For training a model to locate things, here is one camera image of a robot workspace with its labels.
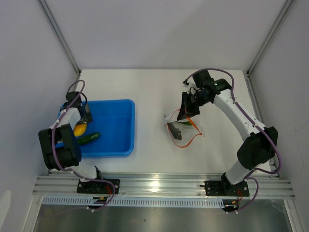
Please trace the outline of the green chili pepper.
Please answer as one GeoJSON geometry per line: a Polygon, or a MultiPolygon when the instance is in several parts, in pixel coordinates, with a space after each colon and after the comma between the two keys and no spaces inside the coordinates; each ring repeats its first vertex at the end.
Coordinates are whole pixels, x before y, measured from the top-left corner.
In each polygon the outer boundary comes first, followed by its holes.
{"type": "Polygon", "coordinates": [[[180,124],[183,124],[183,125],[187,125],[187,126],[192,126],[193,124],[190,122],[190,121],[176,121],[176,123],[180,123],[180,124]]]}

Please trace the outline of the yellow orange mango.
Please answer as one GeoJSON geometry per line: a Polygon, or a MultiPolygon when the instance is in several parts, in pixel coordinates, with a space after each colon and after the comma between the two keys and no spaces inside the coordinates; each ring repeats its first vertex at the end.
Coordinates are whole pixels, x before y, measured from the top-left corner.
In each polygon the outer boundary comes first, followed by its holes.
{"type": "Polygon", "coordinates": [[[74,127],[73,133],[75,137],[80,137],[82,136],[87,129],[87,124],[80,124],[80,125],[76,125],[74,127]]]}

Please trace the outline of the clear zip bag orange zipper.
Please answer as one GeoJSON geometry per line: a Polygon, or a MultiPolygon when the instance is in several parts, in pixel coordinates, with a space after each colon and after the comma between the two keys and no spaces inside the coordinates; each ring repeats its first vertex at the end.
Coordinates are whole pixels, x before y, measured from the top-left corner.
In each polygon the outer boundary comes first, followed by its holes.
{"type": "Polygon", "coordinates": [[[174,140],[171,136],[171,134],[169,133],[167,127],[166,127],[166,123],[165,123],[165,119],[164,119],[164,125],[167,129],[167,132],[170,136],[170,139],[172,140],[172,142],[174,143],[175,146],[179,147],[179,148],[186,148],[188,147],[195,138],[199,137],[199,136],[204,136],[204,129],[195,121],[193,121],[191,118],[187,117],[184,120],[181,121],[190,121],[193,125],[192,126],[187,126],[187,125],[183,125],[180,123],[176,123],[176,119],[177,116],[179,114],[179,109],[175,110],[172,114],[172,117],[169,119],[170,122],[172,122],[174,124],[175,127],[179,128],[181,133],[182,133],[182,140],[178,141],[178,140],[174,140]]]}

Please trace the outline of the grey toy fish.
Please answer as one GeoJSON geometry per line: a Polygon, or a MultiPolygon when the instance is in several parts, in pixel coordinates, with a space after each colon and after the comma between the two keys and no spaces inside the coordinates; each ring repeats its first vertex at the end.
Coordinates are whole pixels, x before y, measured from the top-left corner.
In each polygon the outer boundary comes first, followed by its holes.
{"type": "Polygon", "coordinates": [[[179,128],[175,127],[174,124],[169,121],[171,117],[172,115],[169,116],[164,115],[166,127],[174,140],[181,141],[183,139],[182,133],[179,128]]]}

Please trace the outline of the dark green cucumber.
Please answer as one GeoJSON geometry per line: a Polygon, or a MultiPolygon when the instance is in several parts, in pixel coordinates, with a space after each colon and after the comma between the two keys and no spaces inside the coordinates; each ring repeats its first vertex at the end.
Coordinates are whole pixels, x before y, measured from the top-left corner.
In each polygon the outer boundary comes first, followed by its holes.
{"type": "Polygon", "coordinates": [[[101,136],[101,134],[99,132],[91,133],[91,134],[86,135],[84,137],[78,138],[77,143],[78,143],[78,145],[86,145],[86,144],[89,144],[93,141],[96,141],[100,136],[101,136]]]}

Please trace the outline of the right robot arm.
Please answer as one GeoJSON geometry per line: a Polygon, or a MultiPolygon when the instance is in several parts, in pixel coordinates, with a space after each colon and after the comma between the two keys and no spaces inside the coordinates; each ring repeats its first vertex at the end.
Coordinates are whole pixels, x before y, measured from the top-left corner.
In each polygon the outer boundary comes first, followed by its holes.
{"type": "Polygon", "coordinates": [[[219,108],[232,122],[239,132],[243,144],[237,151],[237,161],[222,175],[221,191],[231,195],[238,189],[238,184],[247,179],[254,171],[262,171],[259,167],[274,156],[279,156],[276,147],[278,132],[274,127],[254,118],[242,106],[234,94],[235,79],[228,75],[231,82],[225,79],[214,80],[210,68],[198,70],[190,75],[193,83],[188,79],[183,81],[187,91],[182,93],[182,103],[177,116],[178,121],[189,120],[200,114],[200,107],[212,103],[219,108]]]}

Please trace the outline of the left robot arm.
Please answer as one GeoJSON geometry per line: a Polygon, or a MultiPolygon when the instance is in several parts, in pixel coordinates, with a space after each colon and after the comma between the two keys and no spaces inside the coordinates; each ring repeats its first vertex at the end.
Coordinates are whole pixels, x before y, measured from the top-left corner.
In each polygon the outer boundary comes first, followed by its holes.
{"type": "Polygon", "coordinates": [[[88,181],[93,193],[104,190],[105,182],[96,166],[82,159],[81,146],[100,138],[95,132],[84,135],[87,124],[93,121],[85,94],[67,92],[66,102],[60,108],[56,122],[38,133],[43,160],[48,169],[76,174],[82,182],[88,181]]]}

